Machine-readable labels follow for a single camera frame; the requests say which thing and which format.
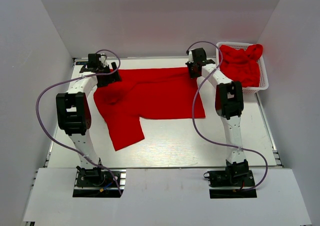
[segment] red cloth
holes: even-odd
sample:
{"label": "red cloth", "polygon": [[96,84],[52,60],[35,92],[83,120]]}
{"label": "red cloth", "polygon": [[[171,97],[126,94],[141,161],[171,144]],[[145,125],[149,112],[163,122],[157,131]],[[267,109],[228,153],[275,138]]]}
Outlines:
{"label": "red cloth", "polygon": [[222,45],[220,50],[223,55],[220,70],[225,76],[233,81],[240,81],[243,88],[259,87],[260,70],[257,60],[263,52],[261,44],[251,45],[246,50]]}
{"label": "red cloth", "polygon": [[[119,70],[121,82],[98,88],[93,97],[104,118],[114,149],[120,150],[145,138],[140,117],[152,120],[190,119],[198,89],[188,68]],[[195,117],[204,118],[201,98]]]}

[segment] cable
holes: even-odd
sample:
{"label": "cable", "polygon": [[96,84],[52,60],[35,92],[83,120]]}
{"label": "cable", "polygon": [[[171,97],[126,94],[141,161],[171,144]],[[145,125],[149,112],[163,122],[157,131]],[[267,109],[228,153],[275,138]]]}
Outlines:
{"label": "cable", "polygon": [[105,54],[101,54],[101,57],[105,57],[103,63],[102,63],[102,67],[105,67],[105,62],[107,61],[107,55]]}
{"label": "cable", "polygon": [[107,186],[103,187],[103,190],[106,190],[106,189],[109,188],[112,184],[113,184],[113,182],[109,183]]}
{"label": "cable", "polygon": [[[218,49],[218,51],[219,51],[219,55],[220,55],[221,60],[219,61],[218,66],[216,66],[215,69],[214,69],[211,73],[209,73],[209,75],[208,75],[207,77],[205,77],[204,80],[200,83],[200,85],[199,85],[199,87],[198,87],[198,89],[197,89],[197,91],[196,91],[196,93],[195,93],[195,95],[194,95],[193,102],[192,102],[192,123],[193,123],[193,127],[194,127],[195,131],[197,132],[197,134],[198,134],[201,138],[203,138],[205,141],[207,141],[207,142],[209,142],[209,143],[212,143],[212,144],[214,144],[214,145],[220,145],[220,146],[225,146],[225,147],[231,147],[231,148],[239,149],[238,146],[235,146],[235,145],[232,145],[232,144],[227,144],[227,143],[221,143],[221,142],[212,141],[212,140],[206,138],[205,136],[203,136],[203,135],[200,133],[200,131],[198,130],[198,128],[197,128],[196,120],[195,120],[195,105],[196,105],[196,99],[197,99],[197,97],[198,97],[198,95],[199,95],[199,92],[200,92],[201,87],[202,87],[202,86],[204,85],[204,83],[211,77],[211,75],[213,75],[213,74],[219,69],[219,67],[220,67],[220,65],[221,65],[221,63],[222,63],[222,61],[223,61],[223,59],[224,59],[224,58],[223,58],[223,54],[222,54],[220,48],[219,48],[218,46],[216,46],[214,43],[209,42],[209,41],[197,41],[197,42],[195,42],[195,43],[193,43],[193,44],[191,44],[191,45],[189,46],[189,48],[187,49],[187,52],[190,50],[190,48],[191,48],[193,45],[198,44],[198,43],[207,43],[207,44],[210,44],[210,45],[213,45],[214,47],[216,47],[216,48]],[[262,184],[262,182],[263,182],[263,181],[265,180],[265,178],[267,177],[267,173],[268,173],[268,162],[267,162],[267,159],[266,159],[260,152],[258,152],[258,151],[255,151],[255,150],[253,150],[253,149],[244,148],[244,147],[242,147],[241,149],[244,150],[244,151],[248,151],[248,152],[252,152],[252,153],[258,154],[259,156],[261,156],[261,157],[263,158],[263,160],[264,160],[264,162],[265,162],[265,172],[264,172],[264,175],[263,175],[262,179],[260,180],[260,182],[258,182],[255,186],[252,186],[252,187],[250,187],[250,188],[242,189],[242,191],[249,191],[249,190],[255,189],[255,188],[258,187],[260,184]]]}
{"label": "cable", "polygon": [[103,181],[102,181],[102,183],[100,183],[100,184],[92,184],[93,186],[101,186],[104,182],[106,181],[106,175],[104,174],[103,175]]}
{"label": "cable", "polygon": [[241,184],[241,187],[239,189],[234,189],[233,192],[235,192],[235,193],[236,192],[240,192],[244,188],[244,186],[245,186],[245,181],[243,180],[242,184]]}
{"label": "cable", "polygon": [[[110,52],[110,53],[114,54],[114,55],[116,56],[116,58],[118,59],[118,61],[119,61],[118,67],[117,67],[114,71],[109,72],[109,73],[92,73],[92,74],[86,75],[86,76],[85,76],[86,78],[92,77],[92,76],[112,75],[112,74],[114,74],[115,72],[117,72],[118,69],[120,68],[121,61],[120,61],[119,56],[118,56],[116,53],[114,53],[114,52],[112,52],[111,50],[108,50],[108,49],[100,49],[100,50],[98,50],[98,51],[96,52],[96,54],[99,53],[99,52],[102,52],[102,51],[107,51],[107,52]],[[59,85],[63,85],[63,84],[66,84],[66,83],[70,83],[70,82],[72,82],[72,81],[81,80],[82,78],[83,78],[83,77],[76,77],[76,78],[69,79],[69,80],[66,80],[66,81],[58,82],[58,83],[55,83],[55,84],[47,87],[45,90],[43,90],[43,91],[40,93],[40,95],[38,96],[38,98],[37,98],[37,100],[36,100],[36,103],[35,103],[35,113],[36,113],[36,117],[37,117],[37,119],[38,119],[38,122],[39,122],[42,130],[43,130],[44,133],[47,135],[47,137],[48,137],[49,139],[51,139],[53,142],[55,142],[57,145],[60,145],[60,146],[66,148],[66,149],[68,149],[68,150],[71,150],[71,151],[74,151],[74,152],[78,153],[79,155],[81,155],[82,157],[84,157],[84,158],[85,158],[90,164],[92,164],[93,166],[98,167],[98,168],[101,168],[101,169],[104,169],[104,170],[107,170],[107,171],[111,174],[112,178],[114,179],[115,184],[116,184],[116,187],[118,188],[119,194],[120,194],[120,196],[121,196],[121,195],[122,195],[122,192],[121,192],[120,186],[119,186],[119,184],[118,184],[118,181],[116,180],[114,173],[113,173],[109,168],[107,168],[107,167],[105,167],[105,166],[103,166],[103,165],[99,165],[99,164],[96,164],[96,163],[92,162],[91,159],[88,158],[87,156],[85,156],[85,154],[84,154],[83,152],[81,152],[81,151],[79,151],[79,150],[77,150],[77,149],[75,149],[75,148],[69,147],[69,146],[63,144],[62,142],[59,142],[58,140],[56,140],[54,137],[52,137],[52,136],[50,135],[50,133],[49,133],[48,130],[46,129],[46,127],[45,127],[45,125],[44,125],[44,123],[42,122],[41,117],[40,117],[40,112],[39,112],[40,99],[41,99],[41,97],[42,97],[48,90],[50,90],[50,89],[52,89],[52,88],[54,88],[54,87],[57,87],[57,86],[59,86]]]}

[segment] table surface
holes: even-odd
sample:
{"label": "table surface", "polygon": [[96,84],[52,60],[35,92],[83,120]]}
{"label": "table surface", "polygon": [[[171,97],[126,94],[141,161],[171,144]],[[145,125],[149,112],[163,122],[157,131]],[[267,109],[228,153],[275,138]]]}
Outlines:
{"label": "table surface", "polygon": [[[121,69],[150,69],[185,67],[187,58],[126,58]],[[75,65],[72,78],[79,75],[81,65]],[[91,112],[90,135],[94,149],[102,164],[109,168],[212,168],[226,165],[227,148],[206,142],[200,138],[191,119],[150,120],[140,118],[145,139],[115,151],[107,124],[98,112],[91,91],[87,100]],[[206,82],[200,91],[206,118],[196,119],[199,130],[207,138],[225,143],[222,121],[215,111],[215,89]],[[241,116],[243,147],[262,153],[270,166],[275,166],[272,141],[265,128],[254,94],[244,94],[244,110]],[[55,139],[74,147],[71,139],[57,129]],[[264,166],[263,159],[252,152],[245,152],[250,166]],[[48,168],[74,168],[80,164],[73,151],[53,144]]]}
{"label": "table surface", "polygon": [[[130,168],[121,198],[72,198],[75,168],[40,168],[24,221],[36,226],[311,224],[291,169],[271,168],[257,187],[257,198],[235,199],[210,199],[206,171]],[[265,169],[252,172],[258,182]]]}

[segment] white basket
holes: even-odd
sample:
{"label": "white basket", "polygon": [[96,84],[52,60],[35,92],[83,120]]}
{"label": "white basket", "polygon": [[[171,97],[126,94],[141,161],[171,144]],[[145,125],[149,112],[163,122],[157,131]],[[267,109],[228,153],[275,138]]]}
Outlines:
{"label": "white basket", "polygon": [[[231,48],[234,48],[236,50],[239,49],[244,49],[246,50],[248,46],[252,45],[251,43],[244,43],[244,42],[218,42],[216,44],[219,48],[221,45],[226,45]],[[242,92],[244,94],[254,94],[258,92],[259,90],[266,90],[269,87],[268,83],[268,77],[267,77],[267,71],[266,71],[266,66],[264,62],[264,58],[261,55],[261,57],[257,61],[259,65],[259,70],[260,70],[260,82],[259,82],[259,87],[243,87]],[[219,64],[219,51],[216,49],[216,65]]]}

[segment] white wall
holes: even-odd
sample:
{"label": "white wall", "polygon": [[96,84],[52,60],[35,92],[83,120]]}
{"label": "white wall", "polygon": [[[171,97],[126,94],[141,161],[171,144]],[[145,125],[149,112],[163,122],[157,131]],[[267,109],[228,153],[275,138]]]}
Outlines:
{"label": "white wall", "polygon": [[[0,21],[0,225],[17,226],[50,145],[36,119],[36,99],[70,77],[72,59],[41,0],[0,0]],[[41,103],[51,132],[57,92]]]}
{"label": "white wall", "polygon": [[256,43],[279,0],[42,0],[73,57],[184,56],[198,40]]}
{"label": "white wall", "polygon": [[320,226],[320,0],[280,0],[258,42],[269,80],[260,95],[280,158]]}

